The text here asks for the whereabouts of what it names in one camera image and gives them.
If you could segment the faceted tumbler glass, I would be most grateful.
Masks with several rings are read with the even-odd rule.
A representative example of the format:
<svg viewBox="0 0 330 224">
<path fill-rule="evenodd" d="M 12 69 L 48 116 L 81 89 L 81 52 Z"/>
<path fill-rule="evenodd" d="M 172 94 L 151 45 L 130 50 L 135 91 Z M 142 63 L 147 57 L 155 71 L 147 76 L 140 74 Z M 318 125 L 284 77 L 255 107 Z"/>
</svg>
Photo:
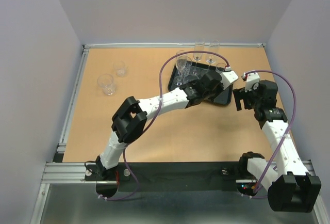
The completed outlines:
<svg viewBox="0 0 330 224">
<path fill-rule="evenodd" d="M 183 70 L 183 76 L 186 77 L 190 73 L 190 69 L 192 67 L 192 59 L 190 57 L 186 57 L 186 64 Z"/>
</svg>

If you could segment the clear wine glass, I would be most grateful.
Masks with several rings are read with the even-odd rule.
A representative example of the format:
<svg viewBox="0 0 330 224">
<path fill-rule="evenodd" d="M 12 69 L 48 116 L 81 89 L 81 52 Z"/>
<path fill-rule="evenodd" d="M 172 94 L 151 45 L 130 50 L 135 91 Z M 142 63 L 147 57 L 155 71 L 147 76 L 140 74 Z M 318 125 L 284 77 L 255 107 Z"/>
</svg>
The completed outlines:
<svg viewBox="0 0 330 224">
<path fill-rule="evenodd" d="M 180 86 L 183 83 L 183 70 L 186 67 L 186 63 L 187 63 L 187 56 L 186 55 L 179 55 L 183 53 L 183 50 L 180 50 L 177 52 L 177 56 L 176 56 L 176 69 L 178 71 L 178 76 L 174 79 L 174 83 L 177 86 Z"/>
</svg>

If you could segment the tall champagne flute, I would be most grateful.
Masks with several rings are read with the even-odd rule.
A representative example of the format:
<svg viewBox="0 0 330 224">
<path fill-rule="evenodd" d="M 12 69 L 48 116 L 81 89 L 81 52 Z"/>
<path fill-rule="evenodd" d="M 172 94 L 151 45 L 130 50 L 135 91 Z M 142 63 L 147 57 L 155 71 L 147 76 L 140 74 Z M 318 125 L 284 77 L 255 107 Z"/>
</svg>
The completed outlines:
<svg viewBox="0 0 330 224">
<path fill-rule="evenodd" d="M 209 52 L 217 53 L 219 51 L 220 42 L 218 40 L 213 40 L 208 48 Z M 210 69 L 210 66 L 217 62 L 218 57 L 213 54 L 206 54 L 206 61 L 208 62 L 208 67 L 201 71 L 201 77 L 204 76 Z"/>
</svg>

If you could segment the etched stemmed glass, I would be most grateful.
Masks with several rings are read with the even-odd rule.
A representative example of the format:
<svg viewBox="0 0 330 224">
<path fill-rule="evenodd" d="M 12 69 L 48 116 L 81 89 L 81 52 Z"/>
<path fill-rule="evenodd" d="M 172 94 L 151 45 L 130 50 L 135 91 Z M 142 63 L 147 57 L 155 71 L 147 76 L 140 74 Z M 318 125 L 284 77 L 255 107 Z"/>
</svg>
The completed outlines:
<svg viewBox="0 0 330 224">
<path fill-rule="evenodd" d="M 202 53 L 199 53 L 199 51 L 203 51 L 205 47 L 205 40 L 204 39 L 198 39 L 194 44 L 194 53 L 193 53 L 193 61 L 194 61 L 194 67 L 192 70 L 193 76 L 198 76 L 200 73 L 200 70 L 197 68 L 197 63 L 202 59 Z"/>
</svg>

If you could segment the wide clear cup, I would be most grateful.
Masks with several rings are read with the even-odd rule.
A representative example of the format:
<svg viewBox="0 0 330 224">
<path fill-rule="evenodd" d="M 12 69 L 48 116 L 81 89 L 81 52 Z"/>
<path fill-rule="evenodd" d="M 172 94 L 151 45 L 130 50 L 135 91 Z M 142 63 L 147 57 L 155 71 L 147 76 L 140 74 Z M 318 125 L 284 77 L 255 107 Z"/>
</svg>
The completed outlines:
<svg viewBox="0 0 330 224">
<path fill-rule="evenodd" d="M 113 95 L 116 91 L 114 78 L 110 74 L 100 75 L 97 79 L 97 84 L 102 88 L 103 93 L 106 95 Z"/>
</svg>

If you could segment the large faceted tumbler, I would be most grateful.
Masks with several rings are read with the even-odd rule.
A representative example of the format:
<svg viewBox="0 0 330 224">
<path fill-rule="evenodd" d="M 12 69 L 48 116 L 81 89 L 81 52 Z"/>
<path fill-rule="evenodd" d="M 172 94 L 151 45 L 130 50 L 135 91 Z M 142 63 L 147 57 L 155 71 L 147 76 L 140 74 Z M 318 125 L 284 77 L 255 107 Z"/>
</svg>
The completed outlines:
<svg viewBox="0 0 330 224">
<path fill-rule="evenodd" d="M 195 76 L 195 75 L 192 75 L 192 74 L 189 74 L 188 76 L 184 77 L 184 84 L 186 84 L 188 82 L 191 82 L 193 80 L 196 80 L 196 79 L 199 79 L 199 77 Z"/>
</svg>

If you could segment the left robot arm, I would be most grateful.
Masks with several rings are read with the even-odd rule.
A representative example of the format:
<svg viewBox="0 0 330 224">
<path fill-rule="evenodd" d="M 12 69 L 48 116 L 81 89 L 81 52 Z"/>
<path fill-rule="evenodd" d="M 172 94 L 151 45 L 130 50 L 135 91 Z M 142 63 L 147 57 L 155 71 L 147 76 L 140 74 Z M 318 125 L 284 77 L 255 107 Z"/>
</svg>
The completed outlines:
<svg viewBox="0 0 330 224">
<path fill-rule="evenodd" d="M 147 122 L 152 123 L 155 117 L 172 110 L 199 105 L 205 99 L 216 97 L 229 85 L 224 73 L 210 71 L 202 78 L 187 82 L 162 96 L 125 99 L 112 117 L 108 145 L 96 158 L 97 174 L 104 180 L 114 176 L 124 149 L 142 136 Z"/>
</svg>

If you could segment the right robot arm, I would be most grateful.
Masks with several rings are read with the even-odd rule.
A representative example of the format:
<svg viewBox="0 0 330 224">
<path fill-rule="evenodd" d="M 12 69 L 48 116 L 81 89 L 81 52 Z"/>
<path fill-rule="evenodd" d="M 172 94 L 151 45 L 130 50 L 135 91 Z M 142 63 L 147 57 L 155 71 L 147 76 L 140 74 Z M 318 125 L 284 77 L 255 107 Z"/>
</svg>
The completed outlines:
<svg viewBox="0 0 330 224">
<path fill-rule="evenodd" d="M 237 110 L 252 109 L 265 134 L 273 155 L 267 161 L 260 153 L 247 152 L 240 157 L 240 176 L 253 176 L 259 187 L 267 191 L 268 203 L 276 212 L 310 213 L 321 189 L 318 176 L 311 175 L 301 161 L 292 138 L 286 114 L 276 106 L 278 87 L 275 82 L 249 75 L 245 86 L 233 90 Z"/>
</svg>

